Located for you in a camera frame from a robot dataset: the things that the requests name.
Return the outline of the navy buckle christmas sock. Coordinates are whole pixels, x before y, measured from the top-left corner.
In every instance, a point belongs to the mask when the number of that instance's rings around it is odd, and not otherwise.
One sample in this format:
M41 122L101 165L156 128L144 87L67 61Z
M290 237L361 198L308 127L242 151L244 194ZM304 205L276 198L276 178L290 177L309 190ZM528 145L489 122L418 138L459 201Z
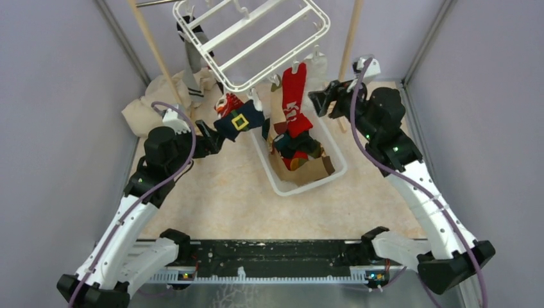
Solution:
M226 93L215 104L214 109L218 114L214 128L233 142L241 132L261 127L265 121L260 99L249 99L244 103L235 94Z

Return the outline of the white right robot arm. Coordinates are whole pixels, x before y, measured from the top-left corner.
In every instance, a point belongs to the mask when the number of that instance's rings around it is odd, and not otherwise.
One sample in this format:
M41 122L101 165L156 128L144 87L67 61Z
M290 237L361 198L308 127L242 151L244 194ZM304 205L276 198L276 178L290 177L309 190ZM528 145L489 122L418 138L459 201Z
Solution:
M350 122L363 155L404 198L427 237L421 242L385 227L374 228L362 237L364 261L397 262L417 272L437 295L475 277L482 297L487 298L482 269L495 255L495 248L475 238L436 187L423 155L402 130L405 107L400 92L333 81L308 97L318 116L343 117Z

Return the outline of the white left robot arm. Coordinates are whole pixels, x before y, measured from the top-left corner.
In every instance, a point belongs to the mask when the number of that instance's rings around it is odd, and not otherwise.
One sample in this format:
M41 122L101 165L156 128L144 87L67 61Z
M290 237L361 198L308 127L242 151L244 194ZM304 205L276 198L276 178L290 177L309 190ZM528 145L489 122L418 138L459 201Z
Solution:
M128 254L142 229L158 212L183 171L196 158L221 151L225 136L198 120L177 133L159 126L144 142L144 156L123 191L117 212L76 273L63 274L56 287L69 307L127 307L133 295L158 270L195 261L189 235L169 228L132 260Z

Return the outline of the red plain sock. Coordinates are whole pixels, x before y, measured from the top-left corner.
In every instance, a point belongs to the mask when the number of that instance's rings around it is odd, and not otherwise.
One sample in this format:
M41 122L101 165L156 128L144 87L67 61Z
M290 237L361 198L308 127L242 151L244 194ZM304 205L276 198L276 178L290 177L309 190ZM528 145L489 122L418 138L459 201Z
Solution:
M289 68L282 75L282 110L287 123L287 132L292 138L313 128L313 124L302 112L306 76L307 67L304 63L298 65L295 73L293 68Z

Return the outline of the white plastic laundry basket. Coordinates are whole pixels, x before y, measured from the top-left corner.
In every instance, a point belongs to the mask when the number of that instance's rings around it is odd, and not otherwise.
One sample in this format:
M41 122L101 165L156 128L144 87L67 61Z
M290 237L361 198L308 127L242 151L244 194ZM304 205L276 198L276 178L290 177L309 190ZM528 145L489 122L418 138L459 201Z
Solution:
M321 143L325 155L309 160L294 171L287 169L279 153L269 152L260 128L250 132L264 172L275 193L282 197L325 185L342 177L348 170L348 164L323 119L310 110L305 110L303 114L313 124L309 135Z

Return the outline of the white plastic sock hanger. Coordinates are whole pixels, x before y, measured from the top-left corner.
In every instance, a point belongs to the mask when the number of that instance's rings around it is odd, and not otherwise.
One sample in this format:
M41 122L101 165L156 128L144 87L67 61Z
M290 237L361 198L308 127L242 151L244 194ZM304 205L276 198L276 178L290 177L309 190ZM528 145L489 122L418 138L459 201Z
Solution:
M318 45L330 17L314 1L175 1L179 35L228 92L246 92Z

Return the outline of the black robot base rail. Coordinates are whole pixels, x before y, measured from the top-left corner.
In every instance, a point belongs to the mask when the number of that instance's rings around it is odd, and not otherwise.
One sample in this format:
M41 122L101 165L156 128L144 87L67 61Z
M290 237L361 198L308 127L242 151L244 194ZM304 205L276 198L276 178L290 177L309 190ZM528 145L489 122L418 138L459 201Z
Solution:
M160 268L148 283L387 284L402 268L371 260L360 240L193 240L188 256Z

